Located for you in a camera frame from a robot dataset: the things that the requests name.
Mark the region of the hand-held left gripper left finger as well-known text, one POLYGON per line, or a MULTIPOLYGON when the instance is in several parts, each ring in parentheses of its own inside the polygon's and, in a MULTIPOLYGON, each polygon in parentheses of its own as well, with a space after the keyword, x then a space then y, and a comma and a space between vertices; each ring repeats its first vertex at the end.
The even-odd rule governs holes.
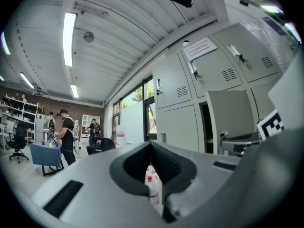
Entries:
POLYGON ((32 197, 44 224, 56 228, 162 228, 164 221, 148 195, 126 192, 110 175, 116 158, 147 145, 127 145, 87 156, 47 180, 32 197))

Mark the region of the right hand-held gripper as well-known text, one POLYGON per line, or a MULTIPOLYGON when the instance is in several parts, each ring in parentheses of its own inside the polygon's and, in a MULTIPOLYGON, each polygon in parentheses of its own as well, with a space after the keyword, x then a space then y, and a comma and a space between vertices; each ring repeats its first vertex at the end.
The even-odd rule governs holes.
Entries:
POLYGON ((281 132, 304 134, 304 55, 298 54, 283 76, 268 92, 275 109, 257 125, 258 133, 223 137, 220 146, 224 151, 241 155, 246 147, 259 145, 281 132))

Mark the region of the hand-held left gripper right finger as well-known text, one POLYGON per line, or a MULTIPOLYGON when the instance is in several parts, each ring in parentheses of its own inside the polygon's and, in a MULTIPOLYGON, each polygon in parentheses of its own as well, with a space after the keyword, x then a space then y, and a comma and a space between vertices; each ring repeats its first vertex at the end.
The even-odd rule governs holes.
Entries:
POLYGON ((166 228, 301 228, 304 130, 285 130, 242 158, 187 155, 197 175, 171 194, 166 228))

